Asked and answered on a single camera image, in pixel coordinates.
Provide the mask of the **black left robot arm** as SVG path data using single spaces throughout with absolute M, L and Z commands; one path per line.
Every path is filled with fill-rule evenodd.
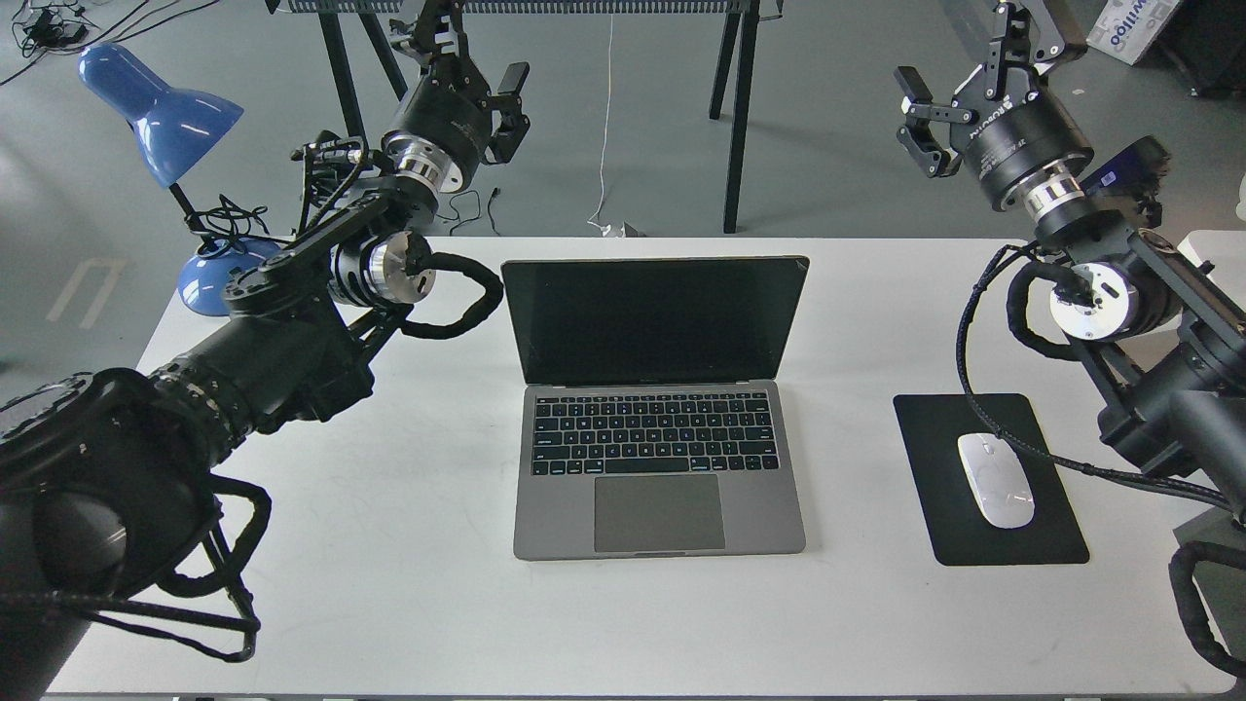
M 530 120 L 511 65 L 498 88 L 470 59 L 459 1 L 392 19 L 417 60 L 378 146 L 302 146 L 294 239 L 222 299 L 231 319 L 153 374 L 75 374 L 2 408 L 2 697 L 36 700 L 93 624 L 226 662 L 254 655 L 260 620 L 243 570 L 268 494 L 214 474 L 253 433 L 325 422 L 371 395 L 392 334 L 450 339 L 501 305 L 498 275 L 432 252 L 439 195 L 511 161 Z

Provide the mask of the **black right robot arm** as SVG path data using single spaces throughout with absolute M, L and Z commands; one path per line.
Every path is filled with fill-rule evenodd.
M 1011 336 L 1045 359 L 1077 362 L 1104 398 L 1100 440 L 1134 466 L 1104 469 L 1060 456 L 1054 464 L 1133 489 L 1191 498 L 1244 524 L 1244 311 L 1209 265 L 1156 233 L 1158 186 L 1169 152 L 1143 137 L 1093 173 L 1093 147 L 1050 88 L 1050 71 L 1087 52 L 1063 1 L 997 1 L 984 57 L 947 105 L 917 68 L 895 78 L 905 93 L 898 142 L 925 176 L 964 168 L 998 212 L 1034 222 L 1025 245 L 1003 245 L 971 289 L 954 362 L 967 403 L 989 435 L 1040 459 L 986 412 L 971 390 L 971 321 L 989 284 L 1011 279 Z

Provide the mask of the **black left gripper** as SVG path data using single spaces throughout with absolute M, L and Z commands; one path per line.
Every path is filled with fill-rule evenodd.
M 397 54 L 417 61 L 462 55 L 462 1 L 401 1 L 388 21 Z M 528 62 L 508 65 L 495 92 L 472 70 L 459 83 L 427 72 L 388 126 L 388 159 L 409 176 L 473 176 L 481 163 L 511 163 L 530 133 L 521 97 L 530 71 Z

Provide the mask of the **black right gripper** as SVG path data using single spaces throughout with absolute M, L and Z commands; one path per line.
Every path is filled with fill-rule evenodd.
M 1007 68 L 1055 66 L 1087 54 L 1085 32 L 1065 1 L 998 1 L 994 15 L 983 64 L 984 96 L 1003 93 Z M 967 110 L 934 103 L 913 66 L 896 67 L 895 78 L 905 93 L 900 111 L 906 121 L 898 142 L 907 154 L 930 178 L 953 176 L 962 156 L 994 210 L 1009 209 L 1015 186 L 1045 166 L 1072 161 L 1072 172 L 1078 174 L 1093 159 L 1093 147 L 1077 121 L 1059 100 L 1042 92 L 1032 100 L 1006 98 L 969 131 L 959 156 L 934 139 L 931 125 L 966 125 Z

